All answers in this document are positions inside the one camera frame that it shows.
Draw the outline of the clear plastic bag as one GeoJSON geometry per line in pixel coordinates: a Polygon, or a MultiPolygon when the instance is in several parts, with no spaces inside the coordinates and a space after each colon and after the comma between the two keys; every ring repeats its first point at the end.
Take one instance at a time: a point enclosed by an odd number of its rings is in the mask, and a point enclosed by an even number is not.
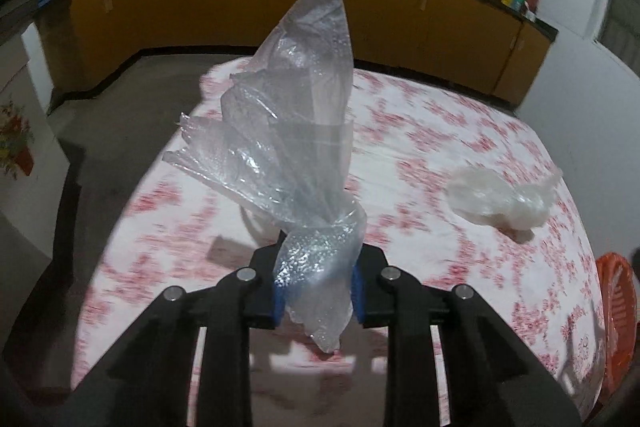
{"type": "Polygon", "coordinates": [[[352,317],[367,216],[347,191],[354,80],[343,0],[297,0],[220,99],[183,117],[174,166],[285,235],[272,270],[291,319],[333,352],[352,317]]]}

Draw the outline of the red plastic trash basket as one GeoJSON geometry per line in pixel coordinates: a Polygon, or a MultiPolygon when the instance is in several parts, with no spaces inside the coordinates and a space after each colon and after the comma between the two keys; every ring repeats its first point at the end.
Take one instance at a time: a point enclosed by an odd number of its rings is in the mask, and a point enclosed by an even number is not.
{"type": "Polygon", "coordinates": [[[637,297],[634,271],[621,255],[607,253],[597,262],[605,326],[605,371],[600,401],[620,387],[634,358],[637,297]]]}

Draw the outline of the orange lower kitchen cabinets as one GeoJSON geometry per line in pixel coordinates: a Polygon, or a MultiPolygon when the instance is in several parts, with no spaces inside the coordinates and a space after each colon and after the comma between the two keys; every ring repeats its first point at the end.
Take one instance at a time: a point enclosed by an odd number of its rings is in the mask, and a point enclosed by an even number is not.
{"type": "Polygon", "coordinates": [[[35,24],[55,98],[90,93],[154,52],[253,53],[342,14],[359,67],[408,72],[509,106],[524,100],[556,30],[499,0],[51,0],[35,24]]]}

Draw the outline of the white crumpled plastic bag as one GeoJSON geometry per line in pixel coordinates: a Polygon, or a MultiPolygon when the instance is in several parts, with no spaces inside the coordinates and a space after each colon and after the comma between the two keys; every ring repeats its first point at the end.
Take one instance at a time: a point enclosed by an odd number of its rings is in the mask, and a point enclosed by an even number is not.
{"type": "Polygon", "coordinates": [[[539,183],[511,184],[494,170],[469,167],[448,181],[446,201],[456,215],[474,225],[530,231],[549,219],[561,180],[558,168],[539,183]]]}

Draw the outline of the white cup on counter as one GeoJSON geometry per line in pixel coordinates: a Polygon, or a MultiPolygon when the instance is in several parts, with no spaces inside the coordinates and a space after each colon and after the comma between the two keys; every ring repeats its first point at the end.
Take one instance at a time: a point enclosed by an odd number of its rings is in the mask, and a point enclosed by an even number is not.
{"type": "Polygon", "coordinates": [[[536,22],[536,19],[537,19],[536,13],[531,11],[530,9],[526,9],[525,10],[524,16],[525,16],[526,20],[529,20],[532,23],[536,22]]]}

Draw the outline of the flower wall decoration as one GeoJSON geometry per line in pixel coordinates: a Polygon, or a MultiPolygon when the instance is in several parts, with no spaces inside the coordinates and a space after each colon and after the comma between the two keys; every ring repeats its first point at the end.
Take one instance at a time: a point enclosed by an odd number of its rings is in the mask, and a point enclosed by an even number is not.
{"type": "Polygon", "coordinates": [[[1,104],[1,171],[16,180],[30,176],[35,159],[30,147],[35,143],[32,126],[25,116],[25,106],[12,100],[1,104]]]}

